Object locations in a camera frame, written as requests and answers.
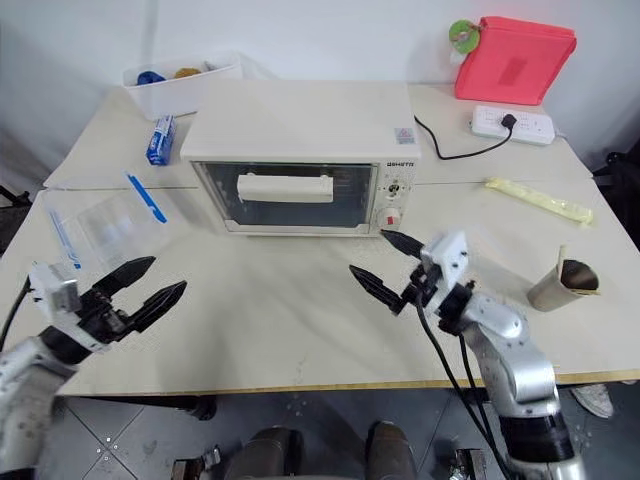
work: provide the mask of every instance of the toaster oven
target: toaster oven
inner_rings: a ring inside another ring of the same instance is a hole
[[[397,229],[420,160],[407,87],[220,80],[183,143],[229,232]]]

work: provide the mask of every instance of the white wall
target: white wall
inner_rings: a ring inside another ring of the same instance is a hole
[[[452,81],[448,27],[483,15],[576,30],[545,106],[585,163],[640,136],[636,0],[2,0],[0,181],[37,184],[129,67],[231,47],[283,78]]]

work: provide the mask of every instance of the oven glass window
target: oven glass window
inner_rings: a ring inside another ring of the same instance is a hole
[[[376,167],[370,164],[201,163],[200,168],[225,219],[239,225],[355,228],[368,223],[376,175]],[[332,179],[333,198],[323,203],[242,200],[238,193],[241,175],[326,176]]]

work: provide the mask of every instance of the power cord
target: power cord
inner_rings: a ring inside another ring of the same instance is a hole
[[[422,299],[423,299],[423,292],[422,292],[421,289],[418,289],[418,292],[417,292],[417,295],[416,295],[416,310],[418,312],[418,318],[420,319],[420,323],[422,324],[422,328],[424,329],[425,333],[427,334],[427,337],[429,337],[429,340],[431,340],[431,344],[433,345],[433,348],[435,348],[436,353],[438,354],[438,357],[440,358],[440,362],[442,363],[442,366],[444,367],[444,371],[447,374],[447,378],[451,382],[451,385],[453,385],[453,388],[454,388],[456,394],[458,395],[458,398],[460,399],[460,401],[464,405],[464,408],[467,410],[467,413],[471,417],[471,420],[473,420],[473,423],[475,424],[476,428],[478,429],[480,434],[483,436],[483,438],[487,442],[487,445],[489,445],[489,448],[491,449],[491,452],[493,453],[493,456],[496,459],[496,462],[498,463],[498,467],[500,467],[500,471],[502,472],[502,475],[504,475],[504,478],[506,478],[507,480],[514,480],[514,477],[511,474],[511,472],[509,471],[509,469],[507,468],[507,465],[506,465],[504,459],[502,458],[502,455],[498,451],[498,447],[495,444],[495,439],[493,439],[493,434],[492,434],[491,437],[489,437],[489,434],[485,431],[483,426],[480,424],[480,420],[478,420],[478,417],[476,416],[475,412],[471,408],[471,405],[469,404],[469,402],[465,398],[464,393],[462,392],[462,389],[460,388],[460,385],[458,384],[456,378],[453,376],[453,372],[451,371],[451,367],[449,366],[449,362],[447,361],[447,357],[445,356],[444,352],[442,351],[442,347],[440,346],[440,343],[438,342],[438,339],[435,337],[435,335],[431,331],[431,327],[429,327],[429,324],[427,323],[427,318],[425,317],[424,310],[422,309]]]
[[[489,440],[493,445],[496,445],[496,439],[494,438],[493,432],[491,431],[491,425],[489,424],[487,413],[484,411],[484,406],[482,405],[480,392],[478,392],[478,387],[476,387],[476,382],[473,379],[473,375],[471,374],[471,367],[469,366],[469,356],[467,355],[467,345],[464,343],[464,337],[462,335],[459,335],[458,339],[460,340],[460,353],[462,354],[462,363],[464,364],[465,372],[467,372],[467,379],[469,380],[471,393],[473,394],[473,398],[476,401],[476,405],[478,405],[478,410],[480,411],[480,416],[482,417],[482,423],[484,423],[484,428],[487,432],[487,435],[489,436]]]
[[[2,350],[4,349],[4,342],[7,340],[9,327],[11,327],[11,324],[13,323],[13,318],[16,316],[16,312],[18,311],[18,308],[20,308],[22,300],[24,300],[24,297],[27,295],[30,289],[31,281],[27,276],[27,279],[24,281],[24,285],[22,285],[22,288],[20,289],[20,293],[18,293],[18,296],[13,302],[13,306],[11,307],[11,310],[9,310],[9,315],[7,315],[7,319],[4,321],[4,325],[2,326],[2,333],[0,333],[0,352],[2,352]]]
[[[429,135],[431,135],[431,139],[433,140],[433,145],[434,145],[434,147],[436,147],[436,155],[438,155],[438,158],[440,160],[455,160],[456,158],[475,157],[476,155],[481,155],[481,154],[487,153],[487,152],[489,152],[491,150],[495,150],[496,148],[504,145],[505,143],[507,143],[511,139],[511,135],[513,135],[513,126],[518,121],[516,119],[516,117],[514,117],[510,113],[507,113],[502,118],[502,121],[500,122],[500,124],[503,127],[507,128],[509,130],[509,134],[503,140],[501,140],[499,143],[496,143],[495,145],[492,145],[491,147],[485,148],[484,150],[478,150],[477,152],[465,153],[465,154],[462,154],[462,155],[451,155],[451,156],[445,157],[440,153],[440,147],[438,146],[438,140],[436,140],[436,136],[431,131],[431,129],[429,127],[427,127],[424,123],[422,123],[420,121],[420,119],[418,117],[416,117],[415,115],[413,116],[413,118],[414,118],[414,120],[416,121],[416,123],[418,125],[420,125],[422,128],[424,128],[427,131],[427,133],[429,133]]]

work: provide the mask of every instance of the gray floor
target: gray floor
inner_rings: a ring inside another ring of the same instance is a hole
[[[574,444],[590,478],[640,478],[640,384],[611,384],[610,393],[616,415],[600,420],[561,392]],[[220,396],[217,415],[204,422],[170,408],[60,399],[39,473],[47,479],[168,480],[176,458],[198,456],[215,444],[228,454],[258,430],[285,425],[304,436],[304,473],[362,478],[367,431],[381,419],[406,432],[420,478],[448,478],[456,447],[483,448],[488,478],[501,478],[462,404],[447,390]]]

